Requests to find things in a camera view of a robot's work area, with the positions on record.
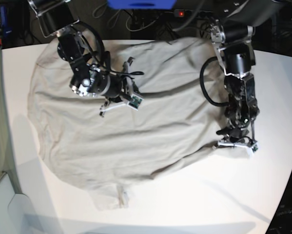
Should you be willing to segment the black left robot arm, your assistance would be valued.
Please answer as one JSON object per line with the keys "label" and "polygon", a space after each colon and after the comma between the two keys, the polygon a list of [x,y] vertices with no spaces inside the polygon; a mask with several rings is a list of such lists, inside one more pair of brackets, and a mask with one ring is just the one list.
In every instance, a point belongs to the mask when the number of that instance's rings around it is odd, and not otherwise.
{"label": "black left robot arm", "polygon": [[[210,18],[211,41],[215,56],[207,59],[200,71],[200,87],[206,100],[225,109],[227,126],[217,131],[223,136],[215,147],[243,148],[251,155],[258,150],[254,122],[259,115],[255,80],[251,72],[256,65],[252,38],[262,25],[288,3],[287,0],[215,0]],[[217,61],[228,93],[226,102],[215,102],[204,84],[207,66]]]}

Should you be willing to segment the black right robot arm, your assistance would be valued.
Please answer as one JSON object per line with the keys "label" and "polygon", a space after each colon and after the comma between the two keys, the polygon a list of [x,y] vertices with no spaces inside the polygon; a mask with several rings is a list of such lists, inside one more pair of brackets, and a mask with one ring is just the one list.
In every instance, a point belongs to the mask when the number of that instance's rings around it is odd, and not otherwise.
{"label": "black right robot arm", "polygon": [[76,19],[66,0],[30,0],[45,37],[58,39],[57,52],[73,72],[71,90],[80,97],[105,98],[99,115],[122,106],[138,110],[143,97],[134,82],[143,72],[130,72],[133,57],[123,63],[122,71],[111,68],[111,56],[99,33]]}

